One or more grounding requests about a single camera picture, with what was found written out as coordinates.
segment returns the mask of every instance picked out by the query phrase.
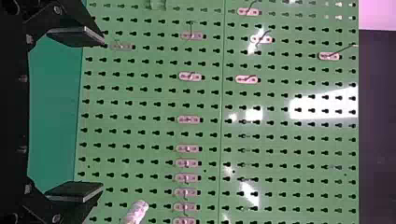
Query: green panel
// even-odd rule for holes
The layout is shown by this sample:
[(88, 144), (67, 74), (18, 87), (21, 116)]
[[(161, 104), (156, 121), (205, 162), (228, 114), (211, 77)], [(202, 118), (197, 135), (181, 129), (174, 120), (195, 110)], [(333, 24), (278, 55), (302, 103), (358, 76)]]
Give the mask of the green panel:
[[(189, 199), (201, 209), (188, 213), (201, 224), (359, 223), (358, 51), (338, 62), (317, 58), (358, 43), (358, 7), (263, 0), (252, 5), (259, 17), (235, 13), (250, 3), (89, 3), (108, 43), (135, 45), (84, 49), (76, 179), (106, 185), (89, 222), (118, 223), (142, 199), (150, 203), (145, 223), (170, 223), (184, 216), (171, 208), (183, 201), (172, 191), (189, 187), (202, 192)], [(205, 40), (178, 36), (188, 21)], [(251, 44), (260, 29), (276, 42)], [(182, 71), (205, 79), (181, 81)], [(239, 84), (238, 75), (260, 82)], [(181, 115), (203, 122), (179, 124)], [(180, 144), (202, 151), (177, 153)], [(169, 164), (179, 158), (202, 166)], [(172, 179), (183, 172), (202, 180)]]
[(46, 37), (29, 53), (28, 175), (43, 191), (74, 178), (81, 54)]

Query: metal bracket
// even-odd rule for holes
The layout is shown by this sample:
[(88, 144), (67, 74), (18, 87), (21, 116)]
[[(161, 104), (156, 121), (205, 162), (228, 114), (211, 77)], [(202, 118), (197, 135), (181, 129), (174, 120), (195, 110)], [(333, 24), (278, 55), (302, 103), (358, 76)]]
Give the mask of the metal bracket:
[(125, 43), (125, 42), (118, 42), (118, 41), (111, 43), (111, 45), (109, 47), (110, 47), (110, 49), (116, 50), (116, 51), (131, 51), (134, 49), (133, 44)]
[(203, 40), (204, 34), (201, 32), (190, 33), (188, 31), (181, 33), (181, 38), (185, 40)]
[(194, 72), (180, 72), (178, 78), (183, 81), (201, 81), (202, 75)]
[(175, 203), (174, 210), (178, 212), (198, 211), (196, 203)]
[(201, 180), (201, 176), (196, 174), (181, 173), (175, 175), (175, 180), (179, 183), (196, 183)]
[(179, 145), (176, 148), (177, 152), (182, 153), (198, 153), (199, 147), (198, 146), (189, 146), (189, 145)]
[(201, 118), (198, 116), (179, 116), (177, 121), (185, 124), (199, 124), (201, 123)]
[(189, 198), (189, 197), (197, 197), (198, 196), (198, 190), (197, 189), (175, 189), (175, 195), (183, 198)]
[(193, 217), (175, 217), (172, 222), (173, 224), (196, 224), (196, 220)]
[(240, 16), (259, 16), (262, 13), (257, 8), (240, 7), (237, 11)]
[(199, 166), (198, 160), (194, 159), (178, 159), (175, 164), (179, 168), (197, 168)]
[(257, 44), (257, 45), (258, 44), (272, 44), (272, 43), (274, 43), (274, 39), (269, 35), (264, 36), (262, 38), (262, 40), (260, 40), (261, 38), (262, 37), (259, 35), (252, 35), (250, 37), (250, 42), (253, 44)]
[(241, 84), (256, 84), (259, 82), (259, 79), (257, 78), (256, 75), (252, 75), (252, 76), (239, 75), (236, 76), (235, 81)]
[(340, 60), (340, 54), (339, 53), (332, 53), (332, 52), (321, 52), (318, 54), (318, 57), (322, 61), (339, 61)]

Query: pink surface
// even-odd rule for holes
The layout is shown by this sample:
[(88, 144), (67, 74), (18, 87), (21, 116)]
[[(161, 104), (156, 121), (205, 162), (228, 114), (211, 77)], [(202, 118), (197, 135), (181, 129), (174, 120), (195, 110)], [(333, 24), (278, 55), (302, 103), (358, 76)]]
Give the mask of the pink surface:
[(359, 0), (359, 28), (396, 31), (396, 0)]

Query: white cylindrical object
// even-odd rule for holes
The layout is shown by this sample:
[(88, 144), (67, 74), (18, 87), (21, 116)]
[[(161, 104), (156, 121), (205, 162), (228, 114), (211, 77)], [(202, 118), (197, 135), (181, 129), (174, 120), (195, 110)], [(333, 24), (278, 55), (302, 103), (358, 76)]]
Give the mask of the white cylindrical object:
[(122, 224), (139, 224), (149, 210), (149, 204), (139, 200), (131, 205), (126, 216), (122, 219)]

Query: green pegboard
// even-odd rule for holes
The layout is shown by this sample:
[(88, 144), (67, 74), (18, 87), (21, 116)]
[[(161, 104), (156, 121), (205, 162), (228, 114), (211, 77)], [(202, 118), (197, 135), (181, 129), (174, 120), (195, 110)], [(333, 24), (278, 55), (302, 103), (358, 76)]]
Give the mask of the green pegboard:
[[(201, 224), (359, 223), (358, 51), (318, 59), (358, 43), (357, 3), (262, 0), (261, 15), (238, 15), (251, 3), (89, 2), (109, 46), (134, 49), (84, 49), (76, 180), (106, 186), (88, 222), (118, 223), (142, 199), (145, 223), (172, 223), (186, 216), (174, 190), (194, 188), (199, 210), (186, 213)], [(204, 39), (180, 38), (191, 29)], [(268, 30), (274, 43), (249, 41)], [(187, 115), (201, 123), (177, 122)]]

